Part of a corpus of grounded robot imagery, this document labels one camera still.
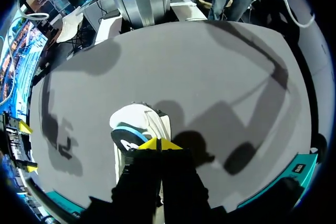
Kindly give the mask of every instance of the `yellow bracket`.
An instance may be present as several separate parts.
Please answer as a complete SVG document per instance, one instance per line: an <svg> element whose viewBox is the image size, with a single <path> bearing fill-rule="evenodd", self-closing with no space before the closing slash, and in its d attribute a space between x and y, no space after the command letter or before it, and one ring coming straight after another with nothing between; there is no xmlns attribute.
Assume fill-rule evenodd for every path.
<svg viewBox="0 0 336 224"><path fill-rule="evenodd" d="M26 134L32 134L33 130L22 120L19 121L19 130Z"/></svg>
<svg viewBox="0 0 336 224"><path fill-rule="evenodd" d="M157 137L154 137L152 139L150 139L148 142L142 144L139 146L139 150L145 150L145 149L151 149L151 150L156 150L157 148ZM161 150L168 150L168 149L172 149L172 150L181 150L182 148L177 146L176 144L173 144L172 142L162 138L161 139Z"/></svg>

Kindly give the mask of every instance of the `table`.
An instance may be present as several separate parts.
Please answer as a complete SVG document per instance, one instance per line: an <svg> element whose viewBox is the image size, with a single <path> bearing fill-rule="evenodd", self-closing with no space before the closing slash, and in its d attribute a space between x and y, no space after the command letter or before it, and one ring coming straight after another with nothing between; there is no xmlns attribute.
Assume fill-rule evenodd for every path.
<svg viewBox="0 0 336 224"><path fill-rule="evenodd" d="M197 21L207 20L207 17L201 12L191 0L182 0L170 4L179 21Z"/></svg>
<svg viewBox="0 0 336 224"><path fill-rule="evenodd" d="M122 24L122 16L103 19L99 26L96 39L94 40L95 45L107 40L109 38L113 38L119 35L119 31L121 30Z"/></svg>
<svg viewBox="0 0 336 224"><path fill-rule="evenodd" d="M108 13L117 9L114 0L99 0L99 5ZM80 11L83 12L85 18L94 30L98 32L100 26L99 21L105 13L98 7L97 1L90 2L88 5L83 6Z"/></svg>
<svg viewBox="0 0 336 224"><path fill-rule="evenodd" d="M197 172L211 207L234 210L297 153L309 153L307 90L279 33L235 22L168 23L83 50L34 86L31 140L45 191L84 207L88 196L111 200L109 117L132 101L167 113L175 139L199 133L182 144L199 151ZM251 152L242 169L227 169L230 157Z"/></svg>

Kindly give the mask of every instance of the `white chair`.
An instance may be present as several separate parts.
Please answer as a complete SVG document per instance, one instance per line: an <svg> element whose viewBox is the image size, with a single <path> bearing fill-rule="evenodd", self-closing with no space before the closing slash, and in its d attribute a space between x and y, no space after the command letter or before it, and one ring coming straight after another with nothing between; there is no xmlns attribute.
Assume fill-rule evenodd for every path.
<svg viewBox="0 0 336 224"><path fill-rule="evenodd" d="M62 18L62 32L57 38L57 43L66 42L73 39L77 35L78 27L81 26L84 17L83 13L80 13L79 11L80 6Z"/></svg>

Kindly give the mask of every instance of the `yellow marker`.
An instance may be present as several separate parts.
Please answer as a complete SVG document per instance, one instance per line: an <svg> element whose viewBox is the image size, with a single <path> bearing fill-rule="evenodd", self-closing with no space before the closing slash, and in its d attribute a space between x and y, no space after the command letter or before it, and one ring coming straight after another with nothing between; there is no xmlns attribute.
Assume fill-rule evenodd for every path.
<svg viewBox="0 0 336 224"><path fill-rule="evenodd" d="M172 150L181 150L182 148L177 146L176 144L173 144L172 142L162 138L161 139L161 150L168 150L168 149L172 149Z"/></svg>
<svg viewBox="0 0 336 224"><path fill-rule="evenodd" d="M22 120L19 122L19 130L27 134L32 134L33 132L33 130Z"/></svg>
<svg viewBox="0 0 336 224"><path fill-rule="evenodd" d="M33 166L27 166L27 171L29 172L29 173L31 173L31 172L33 172L33 171L35 171L35 170L37 170L37 167L33 167Z"/></svg>
<svg viewBox="0 0 336 224"><path fill-rule="evenodd" d="M145 149L156 150L156 140L157 140L157 138L154 137L154 138L148 140L148 142L140 145L138 149L139 150L145 150Z"/></svg>

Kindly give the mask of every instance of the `chair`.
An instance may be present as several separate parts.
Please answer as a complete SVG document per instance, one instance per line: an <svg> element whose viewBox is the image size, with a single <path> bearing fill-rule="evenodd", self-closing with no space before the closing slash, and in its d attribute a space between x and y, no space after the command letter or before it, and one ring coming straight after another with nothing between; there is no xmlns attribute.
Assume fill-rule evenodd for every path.
<svg viewBox="0 0 336 224"><path fill-rule="evenodd" d="M76 51L78 48L84 48L87 41L85 40L85 33L89 32L87 25L82 26L84 15L80 11L80 7L68 14L62 19L62 31L57 38L57 43L70 43L72 48Z"/></svg>
<svg viewBox="0 0 336 224"><path fill-rule="evenodd" d="M72 13L62 18L62 32L57 38L57 43L66 42L74 38L78 32L78 27L81 25L84 14L79 13L80 7L76 8Z"/></svg>

